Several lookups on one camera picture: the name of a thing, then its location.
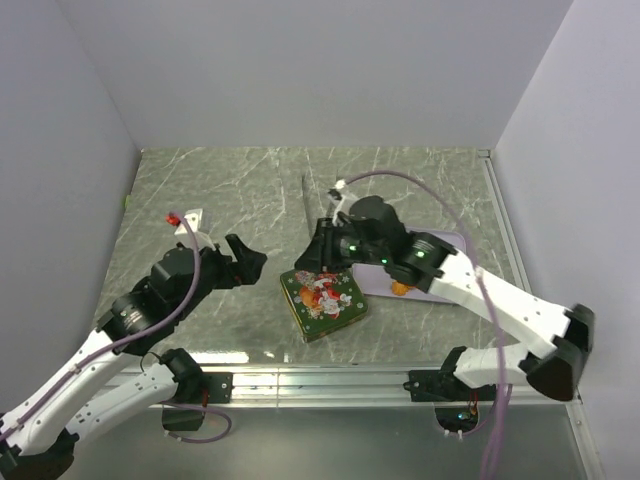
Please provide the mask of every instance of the green marble tabletop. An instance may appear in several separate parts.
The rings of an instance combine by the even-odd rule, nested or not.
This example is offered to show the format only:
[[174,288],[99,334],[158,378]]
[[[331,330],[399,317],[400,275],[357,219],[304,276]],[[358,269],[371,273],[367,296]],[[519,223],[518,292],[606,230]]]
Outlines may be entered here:
[[[460,212],[481,264],[513,282],[481,161],[474,149],[425,148],[179,148],[148,149],[125,212],[96,318],[148,274],[174,246],[165,223],[172,209],[204,208],[211,237],[237,233],[269,260],[255,286],[215,291],[155,351],[183,347],[201,363],[439,363],[455,346],[486,347],[492,326],[454,305],[369,298],[367,317],[306,344],[280,289],[280,275],[309,242],[302,201],[306,173],[310,207],[322,215],[336,177],[393,169],[428,183]],[[365,179],[352,191],[377,194],[412,227],[454,230],[426,193],[393,177]]]

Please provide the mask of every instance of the white wall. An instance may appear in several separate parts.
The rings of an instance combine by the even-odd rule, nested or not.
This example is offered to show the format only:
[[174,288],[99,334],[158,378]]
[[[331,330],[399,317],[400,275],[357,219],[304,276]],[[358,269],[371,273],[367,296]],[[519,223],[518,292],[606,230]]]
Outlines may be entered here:
[[144,146],[494,146],[571,0],[58,0]]
[[598,315],[581,392],[610,480],[638,478],[640,2],[576,0],[496,150],[536,290]]
[[138,152],[53,0],[0,2],[0,411],[86,336]]

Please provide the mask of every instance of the small orange item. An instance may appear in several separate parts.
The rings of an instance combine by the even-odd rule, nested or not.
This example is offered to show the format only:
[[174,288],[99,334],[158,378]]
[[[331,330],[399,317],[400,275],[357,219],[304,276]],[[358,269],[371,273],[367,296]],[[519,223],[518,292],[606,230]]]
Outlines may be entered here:
[[393,292],[394,295],[398,295],[399,297],[406,295],[413,288],[414,287],[410,287],[409,285],[405,285],[404,283],[397,282],[396,280],[394,280],[391,284],[391,292]]
[[173,225],[174,227],[177,227],[178,225],[180,225],[180,219],[175,215],[169,214],[164,218],[169,225]]

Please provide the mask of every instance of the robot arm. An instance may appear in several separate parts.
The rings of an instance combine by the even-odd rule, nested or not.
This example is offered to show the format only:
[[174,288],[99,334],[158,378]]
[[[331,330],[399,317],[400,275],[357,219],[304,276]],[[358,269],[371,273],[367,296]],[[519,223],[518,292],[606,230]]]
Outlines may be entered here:
[[[198,252],[200,277],[189,303],[173,322],[151,335],[108,350],[78,367],[97,350],[161,324],[185,298],[193,282],[194,253],[182,243],[186,243],[187,235],[184,225],[169,218],[177,227],[175,235],[180,243],[155,263],[150,274],[129,293],[113,302],[82,347],[45,385],[0,418],[0,473],[7,480],[58,478],[71,465],[77,441],[95,438],[159,400],[176,399],[176,394],[186,388],[184,382],[192,385],[193,378],[201,375],[185,351],[169,351],[162,357],[164,363],[153,367],[150,377],[143,374],[92,400],[114,375],[140,361],[156,343],[171,335],[176,325],[211,291],[252,285],[260,277],[266,255],[250,250],[236,235],[227,235],[236,256],[233,261],[204,233],[201,210],[187,212],[185,219],[198,242],[205,245]],[[189,366],[189,378],[180,373],[184,365]],[[73,375],[64,381],[69,372]],[[52,389],[55,393],[49,396]],[[35,414],[24,422],[19,420],[36,405],[40,408]]]
[[[381,265],[400,283],[436,294],[489,317],[475,277],[482,275],[500,326],[520,344],[505,348],[507,380],[529,384],[561,401],[573,398],[591,352],[594,316],[588,308],[567,309],[534,297],[504,280],[474,270],[470,259],[428,233],[407,231],[391,205],[378,196],[358,199],[343,182],[330,192],[334,217],[321,218],[295,267],[335,273],[354,263]],[[434,398],[464,398],[470,389],[496,382],[496,349],[458,347],[441,375],[428,385]]]

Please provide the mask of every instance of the purple mat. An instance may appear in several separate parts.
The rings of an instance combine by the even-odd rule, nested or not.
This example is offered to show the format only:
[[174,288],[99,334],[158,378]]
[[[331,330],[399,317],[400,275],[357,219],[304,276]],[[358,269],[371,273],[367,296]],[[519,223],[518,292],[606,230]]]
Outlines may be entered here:
[[[455,232],[444,232],[442,230],[431,230],[428,228],[412,228],[407,227],[407,230],[414,232],[427,232],[436,237],[440,237],[445,242],[450,243],[458,250],[467,251],[467,245],[464,241],[464,237]],[[365,295],[376,295],[378,297],[391,297],[400,300],[421,300],[423,302],[438,302],[438,303],[453,303],[444,298],[436,295],[429,295],[414,288],[410,290],[406,295],[398,296],[391,292],[391,277],[384,271],[379,265],[363,265],[356,263],[353,265],[353,278],[355,278],[360,290]]]

